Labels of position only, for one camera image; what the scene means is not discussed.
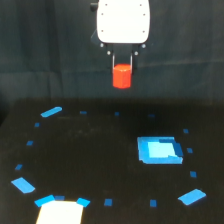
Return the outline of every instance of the black surface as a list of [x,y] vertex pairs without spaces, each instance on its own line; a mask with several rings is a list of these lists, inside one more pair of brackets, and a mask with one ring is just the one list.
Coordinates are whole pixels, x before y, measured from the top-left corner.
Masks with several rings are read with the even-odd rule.
[[[63,111],[40,117],[54,106]],[[85,110],[87,115],[79,114]],[[34,224],[39,212],[34,201],[50,194],[91,200],[82,224],[223,223],[223,121],[219,107],[19,102],[0,129],[0,223]],[[183,164],[142,164],[139,136],[174,136]],[[187,147],[194,153],[187,154]],[[19,163],[22,170],[15,171]],[[11,184],[21,176],[36,188],[33,193],[24,195]],[[177,200],[195,188],[207,197],[191,206]],[[113,199],[111,208],[104,207],[105,198]],[[157,208],[150,208],[150,199]]]

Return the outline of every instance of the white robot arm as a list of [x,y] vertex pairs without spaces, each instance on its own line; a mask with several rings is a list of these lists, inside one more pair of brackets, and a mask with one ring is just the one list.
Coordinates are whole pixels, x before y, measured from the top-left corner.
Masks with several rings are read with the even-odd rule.
[[[139,56],[139,48],[146,47],[145,42],[149,37],[149,1],[99,0],[98,3],[91,3],[90,8],[92,11],[97,11],[97,29],[91,39],[100,47],[107,47],[112,67],[113,86],[129,88],[131,75],[137,68],[136,59]],[[115,57],[119,52],[115,49],[118,49],[121,44],[132,48],[129,66],[128,64],[115,65]]]

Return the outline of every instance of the blue tape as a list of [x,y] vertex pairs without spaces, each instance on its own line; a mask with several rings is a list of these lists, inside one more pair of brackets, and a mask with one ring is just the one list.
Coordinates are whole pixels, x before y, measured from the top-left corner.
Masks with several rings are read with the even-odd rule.
[[193,149],[192,148],[187,148],[187,152],[188,153],[193,153]]
[[15,170],[21,170],[22,166],[23,166],[22,164],[18,164],[18,165],[16,166]]
[[169,156],[167,158],[148,158],[143,160],[146,164],[182,164],[182,157]]
[[80,111],[80,114],[87,114],[87,111]]
[[176,143],[174,139],[159,139],[160,143]]
[[190,176],[193,178],[197,178],[197,173],[195,171],[190,171]]
[[76,202],[79,205],[82,205],[83,207],[87,207],[90,203],[90,201],[83,199],[83,198],[79,198]]
[[26,143],[26,145],[27,145],[27,146],[31,146],[31,145],[33,145],[33,141],[28,141],[28,142]]
[[104,206],[112,206],[113,200],[112,199],[105,199]]
[[28,183],[25,179],[20,177],[19,179],[11,181],[11,183],[16,186],[20,191],[24,194],[33,192],[35,187],[33,187],[30,183]]
[[183,151],[179,143],[173,143],[173,148],[177,156],[180,156],[180,157],[183,156]]
[[201,198],[206,197],[206,194],[198,189],[195,189],[181,197],[178,198],[178,200],[182,201],[185,205],[190,205]]
[[53,108],[51,110],[48,110],[48,111],[42,113],[41,116],[42,117],[49,117],[49,116],[51,116],[53,114],[58,113],[59,111],[62,111],[62,108],[61,107],[55,107],[55,108]]
[[37,207],[41,207],[43,204],[46,204],[50,201],[55,201],[53,195],[49,195],[47,197],[41,198],[39,200],[36,200],[34,203],[37,205]]
[[148,117],[150,117],[150,118],[155,118],[156,115],[155,115],[155,114],[149,114]]
[[39,128],[40,127],[40,123],[35,123],[34,127],[35,128]]
[[64,201],[65,200],[65,196],[54,196],[54,199],[56,201]]
[[189,133],[188,129],[184,129],[183,131],[184,131],[184,134],[188,134]]
[[157,201],[156,200],[150,200],[150,207],[157,207]]

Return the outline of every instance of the black backdrop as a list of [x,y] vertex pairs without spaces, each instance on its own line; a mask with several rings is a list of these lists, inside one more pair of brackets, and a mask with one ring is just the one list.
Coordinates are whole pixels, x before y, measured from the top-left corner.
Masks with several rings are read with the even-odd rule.
[[21,98],[222,103],[224,2],[150,0],[147,50],[128,90],[90,42],[91,0],[0,0],[0,110]]

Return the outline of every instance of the blue square marker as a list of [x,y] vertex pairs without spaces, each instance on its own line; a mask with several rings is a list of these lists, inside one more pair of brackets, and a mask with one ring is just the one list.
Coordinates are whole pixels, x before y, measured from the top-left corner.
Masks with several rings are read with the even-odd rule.
[[31,146],[31,145],[33,145],[33,141],[28,141],[28,142],[26,143],[26,145],[27,145],[27,146]]
[[104,206],[112,206],[112,199],[105,199]]
[[188,129],[184,129],[184,134],[189,134]]
[[40,127],[40,123],[35,123],[34,127],[35,128],[39,128]]
[[87,114],[87,111],[80,111],[80,114],[86,115]]
[[15,170],[20,170],[21,168],[22,168],[22,164],[18,164],[17,166],[16,166],[16,168],[15,168]]
[[64,201],[65,200],[65,196],[54,196],[54,199],[56,201]]
[[187,152],[188,152],[188,153],[193,153],[192,148],[187,148]]
[[90,203],[90,201],[83,199],[83,198],[79,198],[76,202],[79,205],[82,205],[83,207],[87,207]]
[[197,173],[195,171],[190,171],[190,175],[193,178],[197,178]]
[[157,207],[157,202],[156,200],[150,200],[150,207]]
[[150,117],[150,118],[155,118],[156,115],[155,115],[155,114],[149,114],[148,117]]

